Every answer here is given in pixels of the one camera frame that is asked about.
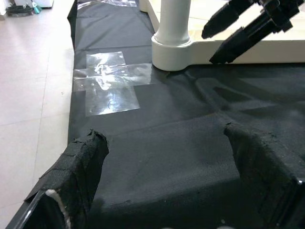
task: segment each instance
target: black fabric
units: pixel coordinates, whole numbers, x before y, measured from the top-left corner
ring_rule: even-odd
[[[152,27],[138,8],[93,4],[76,28],[76,69],[87,53],[152,61]],[[109,140],[89,228],[260,228],[223,130],[235,121],[271,131],[304,159],[305,67],[190,66],[134,89],[140,109],[88,117],[86,92],[72,93],[69,141],[91,128]]]
[[[60,196],[69,214],[72,228],[83,228],[87,223],[107,154],[106,138],[93,130],[87,136],[69,143],[55,164],[39,179],[25,201],[31,202],[38,192],[53,189]]]
[[[305,220],[305,161],[271,133],[229,123],[236,167],[266,228],[302,229]]]

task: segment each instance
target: floor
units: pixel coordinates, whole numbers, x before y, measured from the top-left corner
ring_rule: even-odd
[[[72,2],[0,21],[0,228],[67,145]]]

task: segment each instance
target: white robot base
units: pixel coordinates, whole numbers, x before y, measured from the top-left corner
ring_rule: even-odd
[[[252,6],[227,30],[210,39],[201,33],[224,0],[140,0],[156,32],[152,37],[152,62],[165,71],[179,71],[192,64],[210,64],[209,59],[233,32],[255,19],[262,9]],[[291,19],[286,33],[270,34],[233,63],[305,62],[305,12]]]

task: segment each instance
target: tiled floor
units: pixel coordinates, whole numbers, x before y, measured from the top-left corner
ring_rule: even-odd
[[[0,21],[0,228],[67,145],[72,2]]]

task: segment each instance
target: black cloth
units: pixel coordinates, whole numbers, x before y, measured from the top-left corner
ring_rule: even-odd
[[[75,69],[98,52],[151,63],[152,35],[138,8],[83,7]],[[109,140],[89,228],[260,228],[223,130],[234,121],[271,131],[304,159],[304,65],[197,65],[134,89],[140,109],[88,117],[86,92],[72,93],[69,141],[91,128]]]

